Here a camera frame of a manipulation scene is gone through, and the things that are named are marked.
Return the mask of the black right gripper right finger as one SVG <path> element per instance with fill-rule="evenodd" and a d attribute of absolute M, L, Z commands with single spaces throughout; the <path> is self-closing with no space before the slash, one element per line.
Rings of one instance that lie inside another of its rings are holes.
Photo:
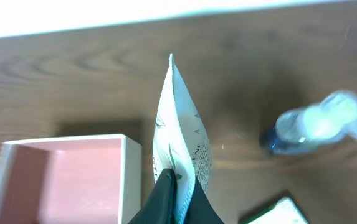
<path fill-rule="evenodd" d="M 184 224 L 223 224 L 211 206 L 198 179 L 195 181 L 194 192 L 186 213 Z"/>

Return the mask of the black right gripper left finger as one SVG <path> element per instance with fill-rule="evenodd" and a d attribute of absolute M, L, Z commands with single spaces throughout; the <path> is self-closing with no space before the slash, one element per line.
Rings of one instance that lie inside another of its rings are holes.
<path fill-rule="evenodd" d="M 176 175 L 173 169 L 163 169 L 145 205 L 129 224 L 172 224 L 176 205 Z"/>

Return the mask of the white Pantene tube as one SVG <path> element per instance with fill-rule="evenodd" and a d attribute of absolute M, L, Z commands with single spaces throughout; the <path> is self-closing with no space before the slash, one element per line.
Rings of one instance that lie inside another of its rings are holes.
<path fill-rule="evenodd" d="M 185 82 L 169 56 L 153 137 L 153 175 L 173 169 L 177 192 L 175 222 L 184 223 L 198 180 L 207 192 L 211 175 L 211 147 L 206 129 Z"/>

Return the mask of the green white soap box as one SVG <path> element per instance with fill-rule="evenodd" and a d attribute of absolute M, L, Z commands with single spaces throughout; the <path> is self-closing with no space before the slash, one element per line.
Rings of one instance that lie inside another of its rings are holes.
<path fill-rule="evenodd" d="M 311 224 L 293 194 L 283 190 L 241 215 L 238 224 Z"/>

